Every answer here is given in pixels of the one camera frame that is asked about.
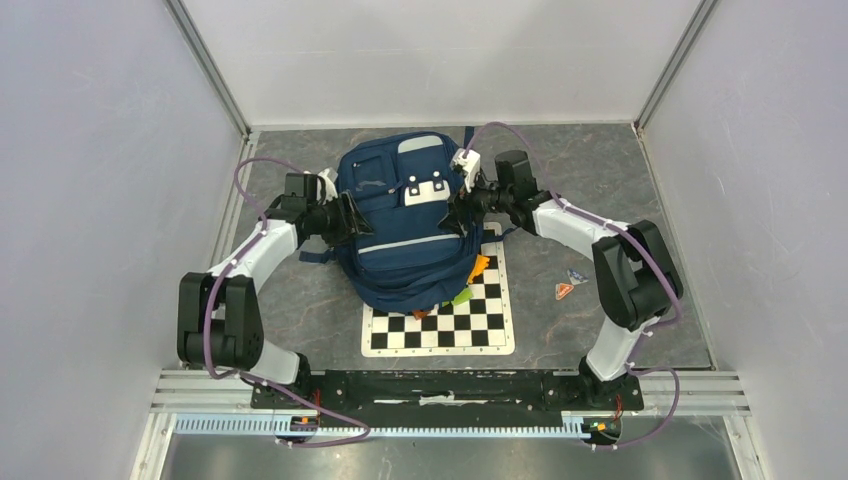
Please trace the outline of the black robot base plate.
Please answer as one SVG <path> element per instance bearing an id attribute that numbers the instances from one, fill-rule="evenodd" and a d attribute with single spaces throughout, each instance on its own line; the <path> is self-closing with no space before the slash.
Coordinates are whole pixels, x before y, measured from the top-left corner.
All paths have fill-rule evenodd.
<path id="1" fill-rule="evenodd" d="M 318 425 L 378 428 L 554 427 L 564 412 L 644 409 L 632 375 L 596 384 L 561 370 L 326 370 L 292 391 L 321 407 Z"/>

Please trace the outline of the navy blue backpack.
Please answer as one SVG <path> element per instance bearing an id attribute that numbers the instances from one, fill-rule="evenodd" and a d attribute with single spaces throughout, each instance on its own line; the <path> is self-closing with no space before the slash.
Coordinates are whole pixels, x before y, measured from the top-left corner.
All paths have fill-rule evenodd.
<path id="1" fill-rule="evenodd" d="M 372 231 L 303 252 L 306 263 L 336 262 L 362 301 L 386 313 L 429 312 L 468 285 L 480 247 L 481 222 L 440 227 L 449 197 L 464 185 L 451 161 L 460 146 L 450 136 L 416 131 L 365 141 L 345 153 L 335 181 L 351 195 Z"/>

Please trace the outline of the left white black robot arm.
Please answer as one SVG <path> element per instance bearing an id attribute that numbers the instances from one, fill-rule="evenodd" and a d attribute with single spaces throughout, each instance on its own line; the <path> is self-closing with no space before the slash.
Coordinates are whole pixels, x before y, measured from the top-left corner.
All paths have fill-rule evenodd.
<path id="1" fill-rule="evenodd" d="M 268 341 L 258 294 L 283 260 L 317 235 L 330 246 L 373 229 L 348 191 L 336 187 L 337 173 L 289 173 L 284 191 L 260 210 L 251 235 L 205 272 L 187 273 L 178 288 L 178 358 L 205 367 L 214 378 L 228 373 L 276 383 L 290 407 L 306 405 L 314 381 L 305 358 Z"/>

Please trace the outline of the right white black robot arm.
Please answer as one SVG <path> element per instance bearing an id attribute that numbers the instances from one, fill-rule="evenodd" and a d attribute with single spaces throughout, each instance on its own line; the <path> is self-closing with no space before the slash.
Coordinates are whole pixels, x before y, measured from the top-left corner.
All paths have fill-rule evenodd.
<path id="1" fill-rule="evenodd" d="M 641 338 L 667 312 L 682 314 L 682 283 L 658 227 L 647 220 L 625 224 L 604 219 L 541 190 L 522 150 L 497 155 L 492 182 L 484 176 L 476 151 L 459 150 L 450 168 L 462 184 L 449 197 L 443 227 L 467 233 L 486 214 L 504 213 L 514 226 L 591 260 L 605 320 L 580 361 L 577 392 L 591 408 L 606 406 L 630 376 Z"/>

